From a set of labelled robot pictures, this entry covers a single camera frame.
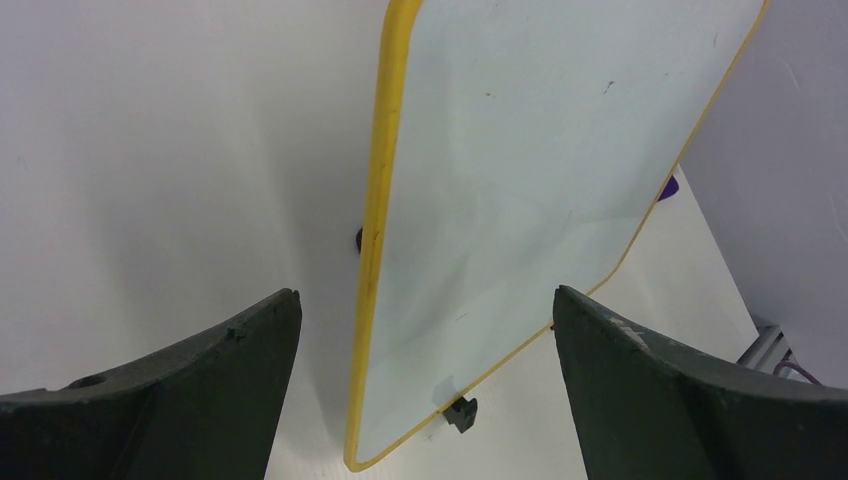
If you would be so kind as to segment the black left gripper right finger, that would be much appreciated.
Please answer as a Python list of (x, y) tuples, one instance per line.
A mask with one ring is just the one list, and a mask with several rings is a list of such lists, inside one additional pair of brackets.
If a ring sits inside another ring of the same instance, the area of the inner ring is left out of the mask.
[(553, 330), (591, 479), (843, 479), (844, 390), (758, 372), (555, 292)]

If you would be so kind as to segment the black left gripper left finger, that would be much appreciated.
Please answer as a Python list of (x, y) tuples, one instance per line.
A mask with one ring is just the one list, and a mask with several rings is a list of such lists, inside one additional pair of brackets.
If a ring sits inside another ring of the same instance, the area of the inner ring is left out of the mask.
[(5, 479), (261, 479), (298, 350), (299, 293), (59, 390), (1, 399)]

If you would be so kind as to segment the yellow framed whiteboard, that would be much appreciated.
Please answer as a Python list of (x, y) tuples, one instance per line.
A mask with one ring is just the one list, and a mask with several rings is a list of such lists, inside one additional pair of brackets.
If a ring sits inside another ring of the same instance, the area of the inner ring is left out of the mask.
[(344, 463), (361, 472), (617, 271), (764, 1), (392, 1)]

